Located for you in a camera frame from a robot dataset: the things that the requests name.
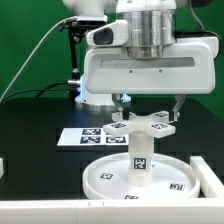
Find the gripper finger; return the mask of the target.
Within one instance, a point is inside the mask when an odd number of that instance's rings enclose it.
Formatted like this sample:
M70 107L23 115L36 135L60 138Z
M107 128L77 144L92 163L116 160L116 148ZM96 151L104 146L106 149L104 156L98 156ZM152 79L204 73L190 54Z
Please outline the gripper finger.
M176 122L180 116L180 109L185 102L185 95L184 94L177 94L175 96L175 105L173 109L169 112L169 121Z
M128 120L130 117L130 108L124 107L121 103L121 99L122 99L122 97L120 94L112 95L112 101L119 112L120 118L122 120Z

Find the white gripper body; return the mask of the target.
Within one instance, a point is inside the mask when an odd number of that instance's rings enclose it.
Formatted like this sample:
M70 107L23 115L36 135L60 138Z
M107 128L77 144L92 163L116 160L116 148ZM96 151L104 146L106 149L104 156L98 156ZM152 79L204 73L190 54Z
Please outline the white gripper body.
M208 94L215 88L216 37L180 38L159 58L134 60L121 47L95 48L84 62L95 94Z

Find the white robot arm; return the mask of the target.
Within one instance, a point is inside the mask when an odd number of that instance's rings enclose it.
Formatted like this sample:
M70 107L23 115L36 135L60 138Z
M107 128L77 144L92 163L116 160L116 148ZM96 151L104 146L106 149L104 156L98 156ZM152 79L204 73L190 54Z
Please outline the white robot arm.
M176 10L192 0L62 1L86 39L82 84L90 94L173 94L175 121L187 94L215 88L220 37L175 29Z

